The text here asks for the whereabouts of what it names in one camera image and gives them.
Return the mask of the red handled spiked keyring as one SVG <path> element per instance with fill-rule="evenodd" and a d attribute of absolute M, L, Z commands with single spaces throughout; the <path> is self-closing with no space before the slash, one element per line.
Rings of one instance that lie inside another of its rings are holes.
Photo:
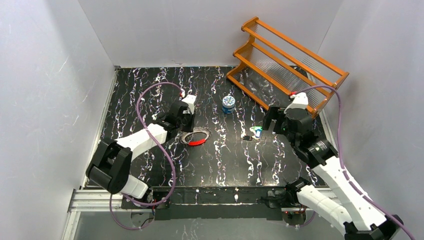
<path fill-rule="evenodd" d="M 198 126 L 192 132 L 183 132 L 180 139 L 182 143 L 195 147 L 204 144 L 210 136 L 211 132 L 208 128 Z"/>

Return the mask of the blue tagged key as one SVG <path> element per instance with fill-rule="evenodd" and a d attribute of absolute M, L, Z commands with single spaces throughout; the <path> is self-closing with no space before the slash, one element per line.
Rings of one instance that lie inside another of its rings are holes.
<path fill-rule="evenodd" d="M 261 134 L 262 134 L 262 130 L 261 129 L 257 129 L 256 131 L 255 131 L 255 138 L 256 139 L 259 139 L 260 137 L 261 137 Z"/>

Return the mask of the green tagged key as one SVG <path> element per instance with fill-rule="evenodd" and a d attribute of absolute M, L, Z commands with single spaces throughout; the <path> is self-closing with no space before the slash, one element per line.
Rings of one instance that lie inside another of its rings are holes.
<path fill-rule="evenodd" d="M 256 131 L 262 131 L 261 126 L 252 126 L 249 128 L 250 131 L 256 132 Z"/>

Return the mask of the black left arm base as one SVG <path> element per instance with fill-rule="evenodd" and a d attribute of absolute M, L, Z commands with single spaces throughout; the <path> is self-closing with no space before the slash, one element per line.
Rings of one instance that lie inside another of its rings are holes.
<path fill-rule="evenodd" d="M 126 193 L 123 193 L 122 196 L 138 208 L 156 208 L 159 205 L 168 204 L 173 193 L 174 189 L 168 187 L 148 190 L 141 198 L 136 198 Z"/>

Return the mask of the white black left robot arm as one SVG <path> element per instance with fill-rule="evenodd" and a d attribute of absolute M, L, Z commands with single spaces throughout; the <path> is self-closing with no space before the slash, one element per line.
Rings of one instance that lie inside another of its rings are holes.
<path fill-rule="evenodd" d="M 172 140 L 181 131 L 193 131 L 196 100 L 195 95 L 189 94 L 175 101 L 168 112 L 159 114 L 147 128 L 118 139 L 101 139 L 86 169 L 86 177 L 110 194 L 142 199 L 149 186 L 130 174 L 132 161 Z"/>

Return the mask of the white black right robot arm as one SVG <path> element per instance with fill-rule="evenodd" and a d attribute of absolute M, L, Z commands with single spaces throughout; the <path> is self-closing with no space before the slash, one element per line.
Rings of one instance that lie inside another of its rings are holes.
<path fill-rule="evenodd" d="M 319 175 L 337 196 L 338 202 L 318 191 L 300 177 L 285 186 L 286 196 L 314 210 L 335 227 L 346 240 L 391 240 L 402 220 L 377 209 L 352 186 L 354 179 L 343 170 L 334 146 L 312 129 L 313 119 L 306 109 L 271 106 L 263 130 L 275 121 L 273 131 L 284 135 L 296 156 Z"/>

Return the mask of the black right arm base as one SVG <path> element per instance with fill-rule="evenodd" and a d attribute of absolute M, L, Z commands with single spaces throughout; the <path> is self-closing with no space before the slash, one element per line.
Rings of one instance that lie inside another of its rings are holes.
<path fill-rule="evenodd" d="M 259 202 L 270 209 L 281 210 L 282 220 L 289 226 L 300 227 L 306 223 L 307 207 L 297 202 L 294 194 L 284 190 L 269 190 L 266 196 L 262 196 Z"/>

